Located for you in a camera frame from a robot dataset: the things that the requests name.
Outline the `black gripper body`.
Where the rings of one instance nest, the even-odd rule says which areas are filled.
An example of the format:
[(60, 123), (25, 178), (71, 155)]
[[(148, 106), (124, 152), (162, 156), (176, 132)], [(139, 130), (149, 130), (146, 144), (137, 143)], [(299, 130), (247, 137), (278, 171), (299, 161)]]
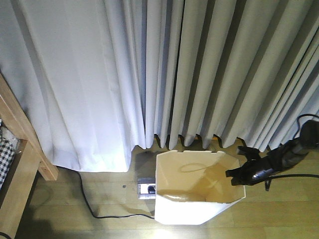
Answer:
[(243, 184), (255, 185), (275, 175), (281, 169), (281, 159), (271, 155), (263, 158), (247, 156), (247, 162), (243, 165)]

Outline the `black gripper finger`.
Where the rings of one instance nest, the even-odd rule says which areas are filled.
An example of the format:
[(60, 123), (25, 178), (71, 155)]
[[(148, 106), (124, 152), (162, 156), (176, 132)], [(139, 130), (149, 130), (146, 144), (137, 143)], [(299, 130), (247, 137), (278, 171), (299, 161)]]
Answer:
[(230, 169), (225, 171), (226, 177), (231, 177), (231, 185), (237, 186), (237, 185), (245, 185), (245, 182), (242, 179), (242, 169), (236, 168), (236, 169)]
[(260, 159), (260, 151), (256, 148), (246, 147), (246, 146), (238, 146), (237, 154), (243, 155), (246, 159)]

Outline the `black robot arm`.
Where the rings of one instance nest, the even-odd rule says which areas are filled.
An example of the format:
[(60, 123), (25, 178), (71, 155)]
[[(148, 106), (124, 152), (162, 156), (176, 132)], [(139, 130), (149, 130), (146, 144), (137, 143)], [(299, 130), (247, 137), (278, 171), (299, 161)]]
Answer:
[(249, 185), (264, 182), (265, 190), (269, 191), (273, 179), (283, 178), (277, 173), (287, 171), (301, 162), (311, 150), (319, 148), (319, 122), (308, 120), (300, 125), (297, 118), (299, 137), (287, 141), (273, 149), (265, 157), (260, 156), (256, 148), (239, 146), (237, 153), (244, 155), (247, 161), (239, 168), (227, 170), (226, 177), (231, 177), (231, 185)]

